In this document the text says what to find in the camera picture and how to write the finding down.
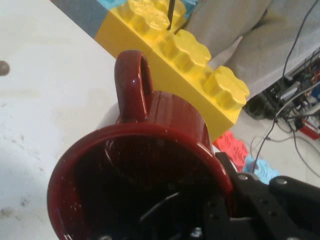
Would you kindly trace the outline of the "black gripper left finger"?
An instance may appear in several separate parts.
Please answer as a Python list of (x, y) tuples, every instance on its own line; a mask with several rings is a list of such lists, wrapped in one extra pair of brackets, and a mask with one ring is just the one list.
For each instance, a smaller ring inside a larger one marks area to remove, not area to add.
[(225, 198), (218, 192), (176, 192), (139, 217), (149, 240), (223, 240), (230, 225)]

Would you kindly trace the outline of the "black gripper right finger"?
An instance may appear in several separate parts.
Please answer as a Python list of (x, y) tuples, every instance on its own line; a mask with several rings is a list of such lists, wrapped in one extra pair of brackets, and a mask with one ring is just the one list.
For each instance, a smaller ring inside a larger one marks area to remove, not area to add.
[(229, 228), (232, 238), (256, 240), (318, 240), (320, 238), (320, 189), (287, 176), (269, 184), (249, 173), (236, 172), (224, 152), (216, 158), (232, 185)]

